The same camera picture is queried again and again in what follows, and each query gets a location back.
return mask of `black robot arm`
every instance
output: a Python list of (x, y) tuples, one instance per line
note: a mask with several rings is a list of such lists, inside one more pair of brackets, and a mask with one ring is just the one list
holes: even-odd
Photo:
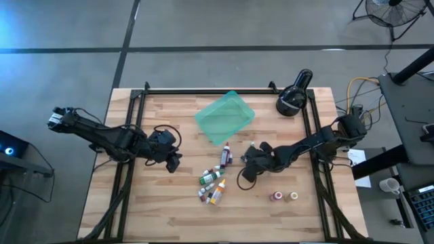
[(174, 173), (179, 166), (181, 154), (173, 146), (176, 139), (168, 130), (154, 132), (148, 137), (136, 125), (107, 127), (86, 119), (77, 113), (77, 108), (54, 108), (48, 121), (48, 128), (58, 133), (75, 134), (92, 144), (89, 147), (98, 152), (99, 148), (114, 161), (123, 163), (136, 157), (167, 162), (166, 168)]
[[(338, 130), (332, 126), (338, 123)], [(331, 125), (322, 127), (317, 133), (291, 145), (272, 148), (263, 142), (260, 149), (249, 147), (242, 159), (246, 162), (243, 177), (255, 182), (256, 176), (264, 171), (281, 172), (289, 167), (298, 156), (315, 149), (327, 158), (336, 156), (336, 149), (341, 146), (353, 147), (366, 135), (366, 129), (353, 115), (338, 117)]]

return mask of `green plastic container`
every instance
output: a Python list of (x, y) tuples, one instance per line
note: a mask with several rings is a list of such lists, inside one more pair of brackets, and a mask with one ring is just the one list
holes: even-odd
[(254, 117), (255, 112), (235, 91), (228, 92), (195, 115), (197, 124), (214, 145), (222, 144)]

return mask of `black desk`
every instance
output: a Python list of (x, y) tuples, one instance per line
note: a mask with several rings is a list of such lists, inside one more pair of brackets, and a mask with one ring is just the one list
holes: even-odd
[[(388, 75), (378, 80), (402, 145), (353, 167), (355, 179), (396, 165), (406, 191), (434, 184), (434, 145), (419, 138), (424, 134), (420, 122), (434, 123), (434, 81), (419, 75), (404, 86), (394, 84)], [(434, 231), (421, 235), (425, 243), (434, 243)]]

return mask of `white mug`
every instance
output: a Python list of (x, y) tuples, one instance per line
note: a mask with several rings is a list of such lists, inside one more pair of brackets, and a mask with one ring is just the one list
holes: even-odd
[(384, 192), (391, 192), (395, 195), (399, 194), (399, 182), (393, 178), (380, 181), (380, 188)]

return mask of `wooden table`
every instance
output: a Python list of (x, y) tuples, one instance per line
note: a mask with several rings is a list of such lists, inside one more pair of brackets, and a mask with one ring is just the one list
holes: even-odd
[[(336, 118), (332, 90), (314, 90), (321, 125), (328, 125)], [(124, 124), (130, 91), (113, 91), (106, 119), (108, 126)], [(259, 176), (256, 186), (249, 191), (237, 187), (236, 177), (243, 167), (239, 158), (251, 141), (257, 145), (267, 141), (274, 147), (291, 145), (306, 136), (301, 113), (295, 117), (281, 116), (275, 109), (276, 95), (241, 95), (255, 111), (255, 119), (229, 138), (234, 163), (224, 175), (226, 188), (220, 204), (206, 205), (199, 200), (199, 177), (204, 170), (218, 165), (222, 146), (214, 146), (207, 139), (194, 116), (219, 97), (221, 95), (146, 96), (142, 129), (150, 134), (153, 127), (160, 124), (178, 128), (182, 134), (180, 153), (184, 156), (174, 174), (167, 172), (165, 163), (145, 167), (144, 159), (136, 160), (123, 241), (323, 241), (309, 154), (299, 157), (279, 174), (266, 172)], [(310, 106), (307, 107), (311, 127), (315, 128)], [(96, 164), (107, 159), (106, 155), (99, 155)], [(344, 159), (336, 162), (347, 163)], [(114, 163), (106, 164), (92, 176), (79, 237), (93, 229), (109, 206), (115, 168)], [(335, 167), (332, 177), (339, 207), (354, 227), (367, 236), (351, 169)], [(241, 184), (249, 186), (244, 179)], [(269, 196), (277, 190), (284, 194), (295, 191), (299, 197), (290, 203), (271, 202)]]

